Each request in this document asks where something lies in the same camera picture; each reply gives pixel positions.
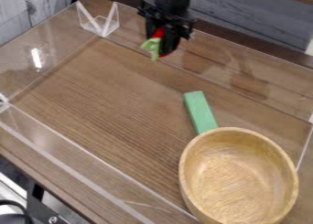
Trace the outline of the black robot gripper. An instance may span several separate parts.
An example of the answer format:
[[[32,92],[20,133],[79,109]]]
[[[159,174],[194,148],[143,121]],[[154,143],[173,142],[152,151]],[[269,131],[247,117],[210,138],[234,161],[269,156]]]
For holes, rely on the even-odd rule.
[[[189,12],[191,0],[139,0],[138,14],[146,19],[147,39],[161,36],[161,56],[178,49],[182,39],[191,38],[195,18]]]

